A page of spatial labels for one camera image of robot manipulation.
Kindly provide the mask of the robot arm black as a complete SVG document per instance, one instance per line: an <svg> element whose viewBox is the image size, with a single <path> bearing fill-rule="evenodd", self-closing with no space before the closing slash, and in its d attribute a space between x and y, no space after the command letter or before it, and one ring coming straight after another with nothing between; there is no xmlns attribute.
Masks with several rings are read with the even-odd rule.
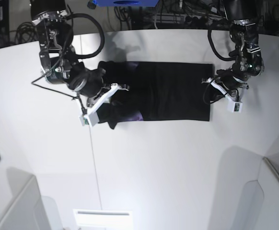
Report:
<svg viewBox="0 0 279 230"><path fill-rule="evenodd" d="M227 97L239 103L249 88L248 80L264 70L259 47L258 3L256 0L217 0L215 4L222 19L209 26L208 42L218 59L233 64L228 69L217 70L214 77L206 80L203 101L211 105ZM229 27L230 39L235 44L228 57L219 54L212 40L212 31L220 25Z"/></svg>
<svg viewBox="0 0 279 230"><path fill-rule="evenodd" d="M90 114L89 109L98 110L118 90L129 90L128 85L105 81L105 69L89 70L82 62L97 56L105 46L105 34L96 19L73 13L63 0L32 0L30 6L40 47L41 78L50 84L65 84L74 92L68 97L79 102L82 115ZM76 18L88 19L98 29L100 45L91 54L77 54L72 45L74 24L68 21Z"/></svg>

